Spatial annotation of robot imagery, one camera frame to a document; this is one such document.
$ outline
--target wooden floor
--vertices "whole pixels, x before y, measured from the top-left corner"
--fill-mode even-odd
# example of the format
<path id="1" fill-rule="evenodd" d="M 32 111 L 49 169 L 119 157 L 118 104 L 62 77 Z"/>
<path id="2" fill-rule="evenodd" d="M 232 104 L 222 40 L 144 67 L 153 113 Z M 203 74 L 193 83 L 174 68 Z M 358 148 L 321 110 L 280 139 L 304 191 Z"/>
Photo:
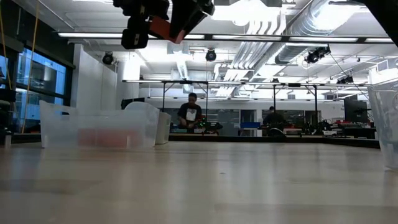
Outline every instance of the wooden floor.
<path id="1" fill-rule="evenodd" d="M 398 222 L 398 174 L 376 149 L 170 142 L 0 152 L 2 224 Z"/>

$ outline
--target translucent plastic container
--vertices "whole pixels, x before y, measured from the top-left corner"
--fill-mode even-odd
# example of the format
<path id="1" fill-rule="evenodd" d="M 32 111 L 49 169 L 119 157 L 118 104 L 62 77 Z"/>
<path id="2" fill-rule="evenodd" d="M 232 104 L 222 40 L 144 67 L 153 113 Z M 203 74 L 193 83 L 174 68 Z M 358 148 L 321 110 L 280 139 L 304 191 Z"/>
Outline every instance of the translucent plastic container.
<path id="1" fill-rule="evenodd" d="M 134 104 L 128 110 L 83 112 L 40 101 L 42 147 L 152 147 L 159 109 Z"/>
<path id="2" fill-rule="evenodd" d="M 166 144 L 169 142 L 171 120 L 172 117 L 168 113 L 160 113 L 157 124 L 156 144 Z"/>
<path id="3" fill-rule="evenodd" d="M 368 91 L 384 163 L 398 170 L 398 79 L 370 86 Z"/>

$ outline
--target person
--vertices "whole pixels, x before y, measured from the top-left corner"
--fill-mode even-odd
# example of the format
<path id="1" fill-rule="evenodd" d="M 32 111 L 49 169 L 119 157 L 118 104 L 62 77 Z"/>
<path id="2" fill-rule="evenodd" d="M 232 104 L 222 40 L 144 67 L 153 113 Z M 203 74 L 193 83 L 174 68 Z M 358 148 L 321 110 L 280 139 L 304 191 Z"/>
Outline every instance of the person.
<path id="1" fill-rule="evenodd" d="M 190 93 L 188 103 L 181 105 L 178 111 L 178 119 L 181 128 L 193 129 L 201 118 L 201 108 L 196 104 L 198 96 L 196 93 Z"/>
<path id="2" fill-rule="evenodd" d="M 269 115 L 264 118 L 262 124 L 263 125 L 275 125 L 275 124 L 280 124 L 285 121 L 284 117 L 280 115 L 279 113 L 275 112 L 275 108 L 271 106 L 269 108 L 269 111 L 271 112 Z"/>

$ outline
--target yellow rope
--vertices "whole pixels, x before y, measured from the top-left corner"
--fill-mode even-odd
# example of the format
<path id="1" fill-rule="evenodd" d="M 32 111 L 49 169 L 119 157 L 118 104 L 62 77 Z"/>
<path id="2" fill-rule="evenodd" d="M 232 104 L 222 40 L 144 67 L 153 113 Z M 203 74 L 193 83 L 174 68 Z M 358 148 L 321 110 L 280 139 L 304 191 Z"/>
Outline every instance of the yellow rope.
<path id="1" fill-rule="evenodd" d="M 33 54 L 35 52 L 35 45 L 36 45 L 37 24 L 39 23 L 39 6 L 40 6 L 40 3 L 39 3 L 39 1 L 37 1 L 35 31 L 33 33 L 32 56 L 30 58 L 29 77 L 27 80 L 26 102 L 25 102 L 25 110 L 24 110 L 24 125 L 22 126 L 22 134 L 25 132 L 25 125 L 26 125 L 27 104 L 29 102 L 30 78 L 32 76 L 32 67 L 33 67 Z"/>
<path id="2" fill-rule="evenodd" d="M 4 36 L 4 26 L 2 23 L 2 13 L 1 13 L 1 5 L 0 5 L 0 29 L 1 29 L 1 39 L 2 39 L 2 51 L 4 53 L 4 64 L 6 65 L 6 75 L 7 75 L 7 79 L 8 79 L 8 85 L 9 85 L 9 89 L 12 90 L 12 84 L 11 84 L 11 77 L 9 74 L 9 70 L 8 70 L 8 64 L 7 64 L 7 50 L 6 50 L 6 38 Z M 17 111 L 17 106 L 15 103 L 11 103 L 12 104 L 12 114 L 15 114 L 17 116 L 17 120 L 19 121 L 19 115 L 18 115 L 18 111 Z"/>

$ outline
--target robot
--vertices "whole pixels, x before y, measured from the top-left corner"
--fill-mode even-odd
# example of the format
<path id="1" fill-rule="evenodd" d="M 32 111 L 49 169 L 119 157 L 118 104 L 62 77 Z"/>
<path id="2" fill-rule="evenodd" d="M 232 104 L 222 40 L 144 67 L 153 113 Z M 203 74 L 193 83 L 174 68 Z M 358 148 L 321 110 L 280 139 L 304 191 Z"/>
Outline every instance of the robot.
<path id="1" fill-rule="evenodd" d="M 147 46 L 149 35 L 181 43 L 207 15 L 215 11 L 211 0 L 172 0 L 171 21 L 167 11 L 169 0 L 113 0 L 129 16 L 127 29 L 123 31 L 122 46 L 125 49 L 142 49 Z"/>

